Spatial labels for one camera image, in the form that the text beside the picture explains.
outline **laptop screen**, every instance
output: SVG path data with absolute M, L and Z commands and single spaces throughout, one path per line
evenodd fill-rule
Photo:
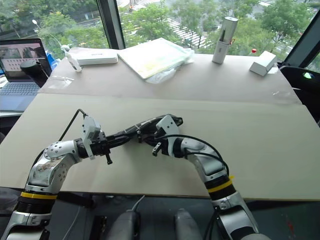
M 48 75 L 51 74 L 51 68 L 40 39 L 0 41 L 0 65 L 8 81 L 32 81 L 20 69 L 20 64 L 28 60 L 38 61 L 45 72 Z

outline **window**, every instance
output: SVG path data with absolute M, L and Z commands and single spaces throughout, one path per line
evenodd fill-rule
M 109 47 L 95 0 L 0 0 L 0 40 L 28 38 L 60 59 L 60 43 Z
M 316 0 L 117 0 L 126 47 L 163 37 L 212 54 L 226 16 L 239 19 L 230 55 L 283 61 L 320 8 Z
M 320 73 L 320 54 L 319 53 L 306 68 L 311 71 Z

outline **laptop keyboard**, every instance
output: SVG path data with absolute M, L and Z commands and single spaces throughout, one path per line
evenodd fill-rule
M 39 87 L 36 83 L 9 82 L 0 90 L 0 95 L 37 95 Z

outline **white box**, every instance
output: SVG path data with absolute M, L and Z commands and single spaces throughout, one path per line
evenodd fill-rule
M 115 49 L 90 49 L 73 53 L 79 65 L 115 64 L 118 62 L 118 52 Z
M 257 59 L 253 62 L 250 67 L 250 71 L 259 74 L 261 76 L 266 75 L 272 66 L 277 61 L 277 56 L 271 52 L 264 51 Z

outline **beige tabletop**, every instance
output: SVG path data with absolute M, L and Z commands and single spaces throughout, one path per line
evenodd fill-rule
M 107 135 L 154 116 L 183 117 L 182 134 L 208 141 L 244 198 L 320 200 L 320 128 L 301 104 L 210 102 L 39 93 L 0 145 L 0 186 L 23 188 L 35 157 L 59 139 L 77 108 Z M 78 117 L 64 140 L 79 138 Z M 62 191 L 208 197 L 194 166 L 136 140 L 105 157 L 84 159 Z
M 227 55 L 220 65 L 212 62 L 211 54 L 195 54 L 193 63 L 182 66 L 172 79 L 161 84 L 144 82 L 121 59 L 115 64 L 86 65 L 79 73 L 64 58 L 39 92 L 119 98 L 301 104 L 277 67 L 264 77 L 249 71 L 255 58 Z M 56 76 L 74 80 L 61 88 Z

